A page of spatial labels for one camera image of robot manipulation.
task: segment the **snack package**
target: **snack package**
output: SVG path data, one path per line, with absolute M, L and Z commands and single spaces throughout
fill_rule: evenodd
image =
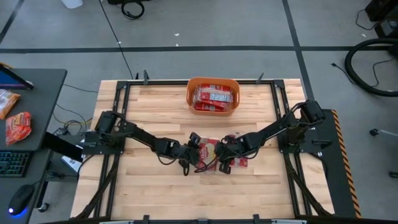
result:
M 228 86 L 201 84 L 195 88 L 192 107 L 202 111 L 229 111 L 232 107 L 233 92 Z
M 199 142 L 199 155 L 200 155 L 200 161 L 197 165 L 197 168 L 202 168 L 205 166 L 205 164 L 208 164 L 211 162 L 215 157 L 216 154 L 214 153 L 216 144 L 219 142 L 217 139 L 209 139 L 209 138 L 201 138 Z M 212 164 L 210 164 L 211 167 L 206 173 L 214 173 L 217 168 L 217 161 L 214 161 Z
M 0 119 L 6 118 L 12 106 L 17 102 L 20 95 L 7 90 L 0 90 Z
M 231 136 L 232 138 L 237 138 L 241 136 L 242 134 L 239 133 L 234 133 L 234 134 L 229 134 L 228 136 Z M 243 168 L 248 168 L 248 159 L 246 158 L 235 158 L 231 161 L 230 164 L 231 167 L 243 167 Z
M 6 120 L 6 144 L 14 144 L 26 138 L 31 132 L 30 113 L 22 112 Z
M 193 105 L 195 110 L 200 110 L 200 111 L 217 111 L 217 112 L 223 112 L 224 109 L 220 108 L 219 106 L 213 106 L 213 105 L 208 105 L 206 103 L 198 102 Z

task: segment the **monitor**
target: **monitor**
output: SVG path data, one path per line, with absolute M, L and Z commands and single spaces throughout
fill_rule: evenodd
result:
M 0 65 L 0 89 L 31 90 L 33 85 L 16 75 L 8 68 Z

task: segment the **butcher block tabletop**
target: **butcher block tabletop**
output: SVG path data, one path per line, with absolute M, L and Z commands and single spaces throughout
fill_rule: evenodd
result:
M 92 129 L 102 111 L 112 110 L 117 82 L 101 82 Z M 290 107 L 305 101 L 299 79 L 284 82 Z M 181 143 L 188 141 L 191 132 L 221 139 L 231 133 L 259 131 L 276 120 L 269 85 L 240 85 L 239 108 L 229 117 L 194 115 L 188 110 L 185 95 L 185 85 L 131 86 L 126 118 L 157 137 Z M 103 157 L 94 156 L 81 168 L 71 217 L 78 215 L 97 191 Z M 301 155 L 301 161 L 307 187 L 333 213 L 322 162 L 307 154 Z M 194 169 L 191 167 L 185 177 L 178 162 L 164 166 L 147 146 L 126 139 L 112 220 L 142 220 L 143 215 L 150 215 L 151 220 L 248 219 L 253 214 L 261 218 L 294 217 L 284 158 L 276 138 L 267 141 L 256 158 L 248 160 L 247 168 L 233 167 L 230 175 L 219 171 L 195 174 Z M 296 191 L 304 214 L 300 189 L 296 187 Z M 106 192 L 100 215 L 105 213 L 107 196 Z

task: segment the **concrete floor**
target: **concrete floor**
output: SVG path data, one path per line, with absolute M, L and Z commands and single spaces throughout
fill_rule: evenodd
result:
M 144 2 L 146 13 L 129 21 L 116 6 L 104 8 L 123 47 L 189 46 L 294 46 L 285 14 L 286 4 L 301 46 L 352 46 L 376 38 L 354 23 L 356 13 L 370 0 L 153 0 Z M 0 30 L 6 25 L 18 0 L 0 4 Z M 371 27 L 366 14 L 359 22 Z M 4 38 L 0 35 L 0 62 L 19 68 L 65 68 L 65 83 L 97 90 L 100 80 L 128 79 L 129 73 L 120 53 L 66 53 L 63 49 L 115 48 L 117 43 L 96 0 L 85 0 L 77 9 L 66 9 L 61 1 L 25 0 Z M 41 49 L 39 53 L 6 54 L 7 49 Z M 155 52 L 132 49 L 126 58 L 133 73 L 146 69 L 155 78 L 231 77 L 301 78 L 307 69 L 314 97 L 324 108 L 339 112 L 357 195 L 365 218 L 398 220 L 398 180 L 388 178 L 398 170 L 397 138 L 370 136 L 372 128 L 398 132 L 396 98 L 369 95 L 352 85 L 345 75 L 330 64 L 343 66 L 347 52 L 305 51 L 303 63 L 294 48 L 273 50 L 205 50 Z M 360 52 L 353 66 L 369 83 L 373 82 L 372 64 L 390 58 L 385 52 Z M 396 90 L 398 63 L 378 65 L 380 88 Z M 58 103 L 86 119 L 93 114 L 96 94 L 63 88 Z M 78 119 L 58 108 L 63 121 Z M 60 126 L 52 120 L 49 131 Z M 45 213 L 34 212 L 30 223 L 66 220 L 69 217 L 76 183 L 50 183 Z

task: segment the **desk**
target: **desk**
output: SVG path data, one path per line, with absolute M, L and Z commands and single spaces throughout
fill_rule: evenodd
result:
M 0 149 L 35 151 L 30 161 L 29 168 L 22 178 L 0 178 L 0 220 L 2 223 L 28 223 L 33 208 L 38 201 L 47 166 L 51 158 L 50 149 L 43 149 L 43 143 L 47 134 L 47 126 L 50 122 L 54 106 L 58 100 L 63 81 L 67 75 L 62 69 L 13 69 L 20 77 L 31 81 L 35 88 L 33 90 L 15 90 L 21 94 L 16 105 L 8 116 L 28 111 L 32 115 L 32 133 L 21 142 L 11 146 L 5 145 L 5 120 L 0 120 Z M 25 184 L 35 184 L 35 191 L 27 208 L 22 214 L 13 217 L 8 213 L 8 204 L 16 190 Z
M 284 83 L 290 106 L 305 100 L 300 80 Z M 92 129 L 101 112 L 111 110 L 116 84 L 101 82 Z M 211 138 L 258 131 L 276 120 L 270 89 L 241 85 L 239 108 L 232 116 L 220 118 L 191 114 L 183 85 L 132 86 L 126 118 L 157 137 L 180 142 L 187 142 L 192 131 Z M 142 220 L 143 215 L 150 215 L 151 220 L 241 219 L 256 213 L 261 218 L 294 217 L 284 160 L 275 138 L 266 142 L 247 169 L 234 168 L 231 175 L 191 172 L 184 177 L 177 163 L 163 166 L 149 148 L 137 141 L 127 139 L 125 148 L 119 163 L 112 220 Z M 103 156 L 94 156 L 82 167 L 71 217 L 78 215 L 96 192 L 102 161 Z M 301 161 L 308 188 L 333 213 L 322 163 L 307 154 L 301 155 Z M 303 213 L 303 200 L 298 188 L 296 191 Z M 104 215 L 107 195 L 100 215 Z

